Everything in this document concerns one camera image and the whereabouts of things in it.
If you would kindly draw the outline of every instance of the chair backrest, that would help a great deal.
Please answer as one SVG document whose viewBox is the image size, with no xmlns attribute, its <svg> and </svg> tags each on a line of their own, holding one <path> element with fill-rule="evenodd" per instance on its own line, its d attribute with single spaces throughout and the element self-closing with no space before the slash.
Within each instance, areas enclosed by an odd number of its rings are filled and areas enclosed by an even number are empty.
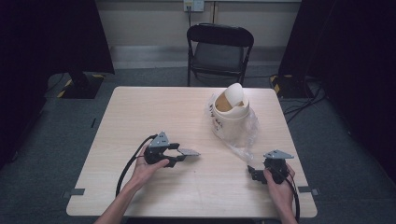
<svg viewBox="0 0 396 224">
<path fill-rule="evenodd" d="M 214 23 L 199 23 L 193 25 L 187 31 L 187 39 L 189 44 L 193 41 L 243 48 L 251 48 L 254 43 L 254 37 L 248 30 L 242 27 Z"/>
</svg>

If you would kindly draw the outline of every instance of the metal gripper jaw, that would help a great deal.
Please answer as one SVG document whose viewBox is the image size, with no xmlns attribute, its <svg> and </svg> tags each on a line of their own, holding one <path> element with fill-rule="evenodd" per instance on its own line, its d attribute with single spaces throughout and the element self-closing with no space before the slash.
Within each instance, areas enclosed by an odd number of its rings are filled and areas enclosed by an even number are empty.
<svg viewBox="0 0 396 224">
<path fill-rule="evenodd" d="M 148 164 L 153 164 L 163 159 L 168 159 L 169 163 L 165 167 L 174 167 L 176 162 L 184 161 L 187 156 L 198 156 L 199 153 L 188 149 L 178 149 L 180 146 L 179 143 L 169 143 L 168 137 L 165 132 L 160 132 L 152 141 L 148 144 L 148 147 L 145 151 L 145 160 Z M 163 153 L 166 149 L 176 149 L 181 155 L 176 157 L 166 156 Z"/>
</svg>

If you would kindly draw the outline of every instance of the gray carpet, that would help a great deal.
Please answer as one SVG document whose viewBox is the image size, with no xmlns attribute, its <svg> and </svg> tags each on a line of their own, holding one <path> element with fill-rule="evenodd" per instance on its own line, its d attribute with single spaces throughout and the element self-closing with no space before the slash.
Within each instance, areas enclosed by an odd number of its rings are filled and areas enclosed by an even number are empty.
<svg viewBox="0 0 396 224">
<path fill-rule="evenodd" d="M 250 66 L 244 86 L 269 88 L 268 76 L 276 72 L 277 66 Z M 106 77 L 94 100 L 56 98 L 69 77 L 52 76 L 49 87 L 53 88 L 46 94 L 48 101 L 40 119 L 19 157 L 0 171 L 0 223 L 94 222 L 95 217 L 68 216 L 68 199 L 62 195 L 78 180 L 114 88 L 186 86 L 186 73 L 185 67 L 117 70 L 115 76 Z M 193 77 L 191 85 L 227 87 L 233 82 L 228 78 Z M 310 86 L 315 90 L 318 84 Z M 281 106 L 289 111 L 305 101 L 285 99 Z M 304 109 L 289 127 L 308 183 L 320 191 L 314 197 L 318 215 L 302 218 L 300 223 L 396 223 L 393 183 L 364 147 L 350 138 L 342 115 L 329 101 Z"/>
</svg>

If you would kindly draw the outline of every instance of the chair seat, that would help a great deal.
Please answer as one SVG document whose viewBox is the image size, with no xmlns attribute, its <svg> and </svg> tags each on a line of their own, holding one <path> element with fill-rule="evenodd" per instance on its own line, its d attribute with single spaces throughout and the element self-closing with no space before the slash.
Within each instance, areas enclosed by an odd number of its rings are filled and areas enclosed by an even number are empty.
<svg viewBox="0 0 396 224">
<path fill-rule="evenodd" d="M 233 46 L 198 43 L 191 66 L 195 69 L 242 72 L 244 49 Z"/>
</svg>

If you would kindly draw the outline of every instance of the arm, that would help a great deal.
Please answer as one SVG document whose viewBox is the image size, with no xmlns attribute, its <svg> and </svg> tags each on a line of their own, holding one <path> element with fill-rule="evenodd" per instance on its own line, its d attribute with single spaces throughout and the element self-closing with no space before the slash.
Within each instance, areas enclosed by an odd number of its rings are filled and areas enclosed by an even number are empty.
<svg viewBox="0 0 396 224">
<path fill-rule="evenodd" d="M 134 195 L 160 168 L 169 163 L 169 160 L 162 160 L 155 164 L 147 164 L 143 157 L 144 148 L 135 161 L 134 173 L 131 179 L 125 184 L 120 194 L 114 199 L 107 210 L 95 221 L 95 224 L 120 223 Z"/>
<path fill-rule="evenodd" d="M 290 171 L 288 180 L 291 182 L 291 177 L 294 176 L 295 173 L 289 165 L 288 169 Z M 279 214 L 280 221 L 282 224 L 296 224 L 297 221 L 294 217 L 292 209 L 293 192 L 291 191 L 289 184 L 286 181 L 283 181 L 280 185 L 275 183 L 274 179 L 272 178 L 272 174 L 268 169 L 264 170 L 264 176 L 267 180 L 268 190 L 274 202 L 276 211 Z"/>
</svg>

